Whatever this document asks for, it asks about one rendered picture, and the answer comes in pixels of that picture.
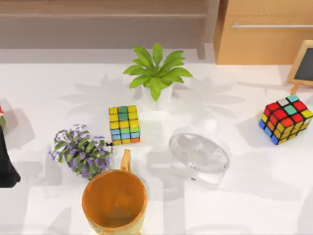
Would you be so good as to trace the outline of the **yellow and green puzzle cube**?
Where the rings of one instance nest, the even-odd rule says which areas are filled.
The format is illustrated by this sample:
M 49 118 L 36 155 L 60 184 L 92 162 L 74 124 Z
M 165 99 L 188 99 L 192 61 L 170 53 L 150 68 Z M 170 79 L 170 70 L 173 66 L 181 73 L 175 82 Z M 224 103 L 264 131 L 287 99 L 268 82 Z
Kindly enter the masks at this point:
M 140 142 L 136 105 L 109 108 L 110 134 L 113 145 Z

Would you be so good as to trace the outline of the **green plant in white pot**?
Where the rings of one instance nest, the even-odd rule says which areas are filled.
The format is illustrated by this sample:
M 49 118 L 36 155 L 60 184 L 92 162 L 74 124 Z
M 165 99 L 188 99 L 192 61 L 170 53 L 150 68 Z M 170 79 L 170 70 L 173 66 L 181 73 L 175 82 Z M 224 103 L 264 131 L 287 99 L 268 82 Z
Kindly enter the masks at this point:
M 154 44 L 152 53 L 141 46 L 133 46 L 133 50 L 137 58 L 123 72 L 133 77 L 129 88 L 141 87 L 148 106 L 154 110 L 163 110 L 170 102 L 174 84 L 183 84 L 184 77 L 193 77 L 183 67 L 184 51 L 174 50 L 164 57 L 163 47 L 159 43 Z

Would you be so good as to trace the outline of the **clear glass cup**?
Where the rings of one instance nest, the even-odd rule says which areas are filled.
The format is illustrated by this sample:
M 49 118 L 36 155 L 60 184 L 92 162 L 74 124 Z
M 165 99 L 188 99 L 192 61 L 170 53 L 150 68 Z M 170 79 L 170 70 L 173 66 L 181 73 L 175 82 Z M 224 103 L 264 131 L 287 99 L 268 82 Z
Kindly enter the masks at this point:
M 215 120 L 178 128 L 168 145 L 177 175 L 209 189 L 221 186 L 232 155 Z

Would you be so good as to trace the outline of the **purple flower plant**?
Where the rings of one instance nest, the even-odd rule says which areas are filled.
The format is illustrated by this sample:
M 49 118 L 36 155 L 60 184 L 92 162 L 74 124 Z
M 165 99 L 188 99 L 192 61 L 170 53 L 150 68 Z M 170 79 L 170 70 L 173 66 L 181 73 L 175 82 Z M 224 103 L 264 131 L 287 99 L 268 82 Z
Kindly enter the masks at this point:
M 103 136 L 92 135 L 86 125 L 75 124 L 56 133 L 48 154 L 53 161 L 66 163 L 72 172 L 91 180 L 112 169 L 114 149 Z

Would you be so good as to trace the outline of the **orange and gold cup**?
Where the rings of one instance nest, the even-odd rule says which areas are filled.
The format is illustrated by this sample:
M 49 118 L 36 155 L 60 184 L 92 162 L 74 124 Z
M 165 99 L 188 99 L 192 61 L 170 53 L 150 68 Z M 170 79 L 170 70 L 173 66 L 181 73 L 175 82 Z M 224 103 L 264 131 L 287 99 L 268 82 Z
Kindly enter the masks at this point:
M 120 168 L 93 177 L 82 196 L 85 217 L 96 235 L 142 235 L 146 205 L 147 191 L 131 172 L 129 149 Z

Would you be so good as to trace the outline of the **wooden open shelf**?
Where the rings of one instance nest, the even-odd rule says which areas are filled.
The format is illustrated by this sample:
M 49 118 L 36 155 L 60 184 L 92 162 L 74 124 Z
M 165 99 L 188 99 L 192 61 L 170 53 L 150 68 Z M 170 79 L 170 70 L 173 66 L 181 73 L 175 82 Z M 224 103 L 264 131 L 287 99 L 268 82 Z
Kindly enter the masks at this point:
M 0 49 L 89 51 L 126 61 L 134 45 L 204 58 L 220 0 L 0 0 Z

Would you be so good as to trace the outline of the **red and yellow puzzle cube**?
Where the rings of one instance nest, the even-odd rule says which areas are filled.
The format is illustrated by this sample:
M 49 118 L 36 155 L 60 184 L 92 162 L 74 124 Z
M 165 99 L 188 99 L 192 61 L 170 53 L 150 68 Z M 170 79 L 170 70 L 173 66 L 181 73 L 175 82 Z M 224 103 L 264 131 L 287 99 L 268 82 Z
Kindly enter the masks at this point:
M 313 111 L 291 94 L 268 104 L 259 120 L 259 127 L 275 145 L 301 135 L 313 120 Z

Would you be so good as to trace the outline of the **wooden cupboard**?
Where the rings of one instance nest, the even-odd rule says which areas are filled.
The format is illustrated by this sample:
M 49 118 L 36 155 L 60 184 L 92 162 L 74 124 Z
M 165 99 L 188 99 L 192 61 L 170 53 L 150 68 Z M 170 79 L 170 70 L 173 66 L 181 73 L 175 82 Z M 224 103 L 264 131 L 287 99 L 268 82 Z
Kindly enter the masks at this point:
M 232 24 L 313 24 L 313 0 L 220 0 L 213 38 L 219 65 L 289 65 L 313 28 L 233 28 Z

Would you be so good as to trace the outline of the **framed blackboard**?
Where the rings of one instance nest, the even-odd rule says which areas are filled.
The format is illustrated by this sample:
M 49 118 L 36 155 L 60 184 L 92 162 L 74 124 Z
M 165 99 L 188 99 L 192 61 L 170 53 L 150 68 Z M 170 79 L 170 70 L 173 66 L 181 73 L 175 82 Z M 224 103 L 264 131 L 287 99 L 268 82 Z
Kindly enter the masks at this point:
M 296 94 L 301 86 L 313 88 L 313 40 L 305 40 L 287 77 L 293 84 L 290 94 Z

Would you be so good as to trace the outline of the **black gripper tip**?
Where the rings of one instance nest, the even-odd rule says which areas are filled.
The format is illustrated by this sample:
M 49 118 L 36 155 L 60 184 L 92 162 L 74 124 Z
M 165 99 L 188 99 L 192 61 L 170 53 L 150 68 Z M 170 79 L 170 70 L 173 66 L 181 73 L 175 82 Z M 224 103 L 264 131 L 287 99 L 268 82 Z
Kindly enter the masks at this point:
M 12 188 L 21 177 L 9 158 L 3 129 L 0 126 L 0 188 Z

